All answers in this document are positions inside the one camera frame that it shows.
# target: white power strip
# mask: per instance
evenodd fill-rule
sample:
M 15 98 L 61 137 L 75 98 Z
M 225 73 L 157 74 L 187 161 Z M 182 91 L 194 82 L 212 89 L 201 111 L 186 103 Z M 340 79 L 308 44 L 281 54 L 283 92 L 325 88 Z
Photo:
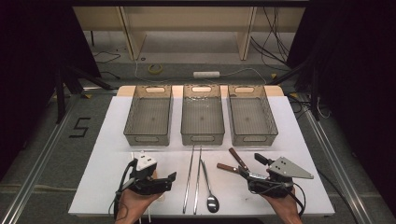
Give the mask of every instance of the white power strip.
M 194 72 L 194 78 L 220 77 L 220 72 Z

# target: gray carpet floor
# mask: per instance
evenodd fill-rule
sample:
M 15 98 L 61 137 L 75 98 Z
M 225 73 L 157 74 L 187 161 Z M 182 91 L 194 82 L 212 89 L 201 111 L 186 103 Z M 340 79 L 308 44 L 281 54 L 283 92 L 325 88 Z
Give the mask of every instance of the gray carpet floor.
M 267 81 L 270 81 L 271 74 L 277 73 L 279 76 L 283 72 L 272 68 L 266 68 L 262 65 L 224 65 L 224 64 L 164 64 L 163 72 L 159 76 L 151 75 L 147 72 L 147 63 L 139 63 L 137 75 L 144 79 L 151 81 L 166 81 L 167 84 L 181 84 L 186 83 L 186 80 L 192 78 L 193 71 L 220 71 L 221 74 L 230 74 L 238 71 L 241 68 L 255 68 L 262 74 Z M 122 85 L 142 85 L 149 84 L 147 82 L 136 78 L 134 75 L 135 64 L 99 64 L 100 71 L 111 72 L 119 76 L 120 79 L 115 79 L 113 76 L 103 74 L 103 80 L 113 86 Z M 212 81 L 218 83 L 238 83 L 238 84 L 252 84 L 262 83 L 262 79 L 252 70 L 247 70 L 235 75 L 225 78 L 213 79 Z M 285 93 L 293 91 L 293 83 L 295 79 L 290 79 L 282 83 L 281 87 Z M 207 82 L 206 80 L 189 80 L 191 83 Z M 86 80 L 81 80 L 85 87 L 94 86 Z M 111 97 L 114 92 L 104 91 L 90 91 L 90 98 L 81 97 L 72 111 L 69 121 L 66 123 L 59 142 L 52 152 L 49 161 L 45 167 L 44 172 L 38 180 L 38 186 L 26 206 L 24 207 L 18 223 L 112 223 L 111 217 L 92 217 L 81 218 L 68 215 L 68 208 L 73 200 L 74 194 L 78 187 L 78 183 L 84 173 L 85 167 L 91 156 L 96 137 L 99 134 L 100 128 L 104 121 L 106 111 L 108 109 Z M 308 122 L 304 111 L 296 113 L 298 123 L 302 130 L 304 140 L 311 153 L 313 161 L 318 169 L 324 173 L 334 183 L 337 188 L 337 179 L 332 172 L 332 168 L 320 146 L 315 133 Z M 0 182 L 0 217 L 2 217 L 8 206 L 11 204 L 13 198 L 19 190 L 26 176 L 35 164 L 42 148 L 47 143 L 50 134 L 55 126 L 57 116 L 56 101 L 49 101 L 48 107 L 43 112 L 42 118 L 38 122 L 34 134 L 27 142 L 26 149 L 21 151 L 18 158 L 14 161 L 9 169 L 7 175 Z M 74 126 L 78 118 L 90 118 L 80 122 L 81 125 L 89 127 L 83 138 L 70 138 L 70 135 L 81 134 L 82 130 L 74 130 Z M 337 125 L 337 122 L 332 117 L 328 119 L 321 119 L 320 124 L 325 129 L 331 143 L 336 150 L 338 157 L 344 164 L 351 182 L 358 191 L 362 200 L 364 201 L 367 211 L 373 219 L 374 223 L 396 223 L 394 216 L 389 211 L 381 196 L 378 194 L 375 186 L 370 178 L 362 169 L 359 161 L 353 156 L 350 151 L 347 140 L 345 139 L 342 130 Z M 322 179 L 322 182 L 327 190 L 330 200 L 334 206 L 335 214 L 331 217 L 303 217 L 304 223 L 354 223 L 353 217 L 347 209 L 341 197 L 336 193 L 334 188 Z M 54 187 L 55 189 L 47 189 L 46 186 Z M 259 222 L 263 223 L 281 223 L 277 217 L 259 217 Z M 190 222 L 190 220 L 160 220 L 157 223 L 175 223 L 175 222 Z M 227 223 L 237 223 L 235 220 L 227 220 Z M 211 223 L 210 220 L 205 220 L 205 223 Z

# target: brown handle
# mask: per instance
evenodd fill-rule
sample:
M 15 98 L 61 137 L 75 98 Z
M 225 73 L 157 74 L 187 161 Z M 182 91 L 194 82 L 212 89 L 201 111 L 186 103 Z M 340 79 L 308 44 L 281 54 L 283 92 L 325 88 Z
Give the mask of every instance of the brown handle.
M 236 159 L 236 161 L 238 161 L 239 165 L 241 165 L 242 168 L 244 168 L 246 171 L 248 171 L 248 167 L 245 165 L 245 163 L 242 161 L 242 159 L 238 156 L 235 149 L 233 149 L 233 147 L 230 147 L 230 149 L 228 149 L 228 150 L 230 151 L 231 155 L 233 155 L 233 157 Z
M 232 172 L 234 174 L 238 174 L 239 175 L 238 168 L 235 168 L 235 167 L 232 167 L 232 166 L 229 166 L 229 165 L 226 165 L 226 164 L 222 164 L 222 163 L 218 163 L 217 166 L 218 166 L 219 169 L 222 169 L 222 170 L 225 170 L 225 171 L 229 171 L 229 172 Z

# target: person's right hand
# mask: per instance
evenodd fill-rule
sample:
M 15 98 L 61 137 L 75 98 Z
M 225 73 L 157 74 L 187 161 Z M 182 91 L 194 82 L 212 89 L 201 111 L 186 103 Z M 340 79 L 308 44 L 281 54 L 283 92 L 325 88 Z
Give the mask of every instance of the person's right hand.
M 285 224 L 303 223 L 298 215 L 297 202 L 289 194 L 285 198 L 271 198 L 262 194 L 261 196 L 271 204 L 276 214 Z

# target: floor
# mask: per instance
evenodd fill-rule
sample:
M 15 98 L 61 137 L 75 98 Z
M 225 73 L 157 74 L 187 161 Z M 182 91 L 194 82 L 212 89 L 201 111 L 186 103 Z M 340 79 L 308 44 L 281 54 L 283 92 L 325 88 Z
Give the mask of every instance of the floor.
M 233 33 L 148 33 L 139 59 L 133 62 L 125 48 L 125 39 L 118 32 L 86 32 L 92 53 L 102 72 L 103 81 L 112 86 L 167 81 L 180 84 L 192 79 L 194 71 L 220 71 L 228 75 L 219 83 L 263 83 L 273 76 L 282 76 L 287 67 L 276 60 L 265 59 L 253 48 L 249 49 L 246 61 L 240 61 Z M 267 34 L 255 33 L 254 38 L 261 44 Z M 293 34 L 282 34 L 282 41 L 289 48 Z M 276 41 L 271 38 L 266 46 L 276 56 L 281 57 Z M 161 64 L 163 72 L 154 77 L 147 69 L 151 64 Z M 295 78 L 283 82 L 280 87 L 285 93 L 294 91 Z M 14 206 L 18 211 L 14 220 L 18 223 L 112 223 L 112 217 L 73 217 L 67 214 L 85 166 L 91 155 L 97 134 L 100 131 L 106 110 L 116 91 L 103 91 L 86 80 L 81 80 L 85 94 L 66 94 L 68 114 L 64 124 L 56 125 L 56 99 L 49 99 L 48 107 L 34 134 L 0 182 L 0 217 Z M 299 92 L 301 101 L 306 94 Z M 353 156 L 342 130 L 331 116 L 325 104 L 320 104 L 320 122 L 312 120 L 305 105 L 290 104 L 296 112 L 296 119 L 304 140 L 317 168 L 343 191 L 352 211 L 360 223 L 396 223 L 374 184 Z M 75 124 L 89 127 L 83 138 L 71 138 L 81 134 Z M 330 217 L 303 217 L 304 223 L 354 223 L 351 211 L 332 184 L 321 176 L 321 180 L 334 206 L 335 214 Z M 175 223 L 180 220 L 153 219 L 157 223 Z M 218 220 L 188 220 L 191 223 L 215 223 Z M 238 223 L 242 220 L 227 220 Z M 243 220 L 247 223 L 281 223 L 277 217 L 258 217 Z

